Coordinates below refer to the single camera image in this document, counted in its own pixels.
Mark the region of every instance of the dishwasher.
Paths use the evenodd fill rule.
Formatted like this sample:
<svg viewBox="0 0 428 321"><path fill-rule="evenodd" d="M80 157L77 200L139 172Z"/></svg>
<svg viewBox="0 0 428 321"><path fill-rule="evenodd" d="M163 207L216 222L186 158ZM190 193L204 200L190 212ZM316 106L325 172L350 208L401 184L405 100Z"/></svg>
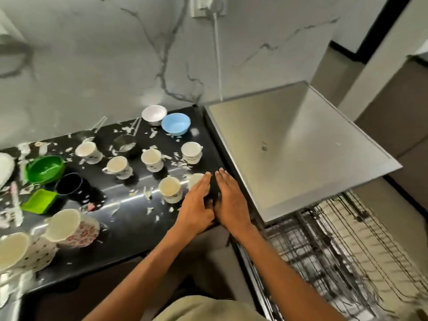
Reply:
<svg viewBox="0 0 428 321"><path fill-rule="evenodd" d="M351 190L400 163L306 82L208 106L204 117L253 223L327 302L348 320L425 316L428 279ZM258 310L284 320L232 243Z"/></svg>

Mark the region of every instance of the hand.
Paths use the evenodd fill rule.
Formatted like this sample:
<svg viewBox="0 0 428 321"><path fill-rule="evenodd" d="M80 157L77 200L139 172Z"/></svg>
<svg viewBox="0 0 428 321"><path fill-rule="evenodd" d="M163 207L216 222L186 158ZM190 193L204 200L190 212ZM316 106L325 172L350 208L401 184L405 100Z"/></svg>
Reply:
<svg viewBox="0 0 428 321"><path fill-rule="evenodd" d="M187 193L181 205L174 227L180 234L192 240L199 233L204 232L214 219L212 201L205 208L204 196L210 187L211 173L205 175Z"/></svg>
<svg viewBox="0 0 428 321"><path fill-rule="evenodd" d="M217 219L235 238L252 229L247 201L237 181L223 168L215 172L221 191L221 202L214 209Z"/></svg>

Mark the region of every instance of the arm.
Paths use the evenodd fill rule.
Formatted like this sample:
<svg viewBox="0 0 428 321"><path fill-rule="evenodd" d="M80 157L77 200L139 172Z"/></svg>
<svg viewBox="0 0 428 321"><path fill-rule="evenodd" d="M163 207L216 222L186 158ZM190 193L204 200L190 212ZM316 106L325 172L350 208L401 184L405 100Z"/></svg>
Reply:
<svg viewBox="0 0 428 321"><path fill-rule="evenodd" d="M138 321L153 291L177 255L214 219L204 206L211 173L192 187L181 206L177 221L162 241L83 321Z"/></svg>
<svg viewBox="0 0 428 321"><path fill-rule="evenodd" d="M222 194L222 203L215 209L217 218L247 250L284 318L344 321L345 317L306 284L251 224L247 201L236 180L223 169L216 172L216 179Z"/></svg>

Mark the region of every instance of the green container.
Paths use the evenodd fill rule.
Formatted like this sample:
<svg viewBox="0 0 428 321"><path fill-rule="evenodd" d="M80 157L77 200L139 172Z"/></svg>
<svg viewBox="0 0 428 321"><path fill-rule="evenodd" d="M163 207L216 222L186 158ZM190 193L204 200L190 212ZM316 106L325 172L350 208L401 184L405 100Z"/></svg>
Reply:
<svg viewBox="0 0 428 321"><path fill-rule="evenodd" d="M39 189L26 203L21 205L21 208L31 213L44 214L54 203L57 195L53 191Z"/></svg>
<svg viewBox="0 0 428 321"><path fill-rule="evenodd" d="M66 165L60 156L41 156L27 164L27 180L30 183L46 184L62 177Z"/></svg>

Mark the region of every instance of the wall outlet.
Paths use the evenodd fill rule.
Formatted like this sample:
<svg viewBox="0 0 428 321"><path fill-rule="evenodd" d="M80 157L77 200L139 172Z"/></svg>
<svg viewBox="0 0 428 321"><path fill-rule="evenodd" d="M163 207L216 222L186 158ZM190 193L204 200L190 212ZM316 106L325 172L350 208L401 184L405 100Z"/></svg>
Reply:
<svg viewBox="0 0 428 321"><path fill-rule="evenodd" d="M190 0L190 15L193 18L206 18L206 11L201 10L201 4L204 3L205 0ZM220 12L220 16L226 16L227 8L228 8L228 0L222 0L223 8Z"/></svg>

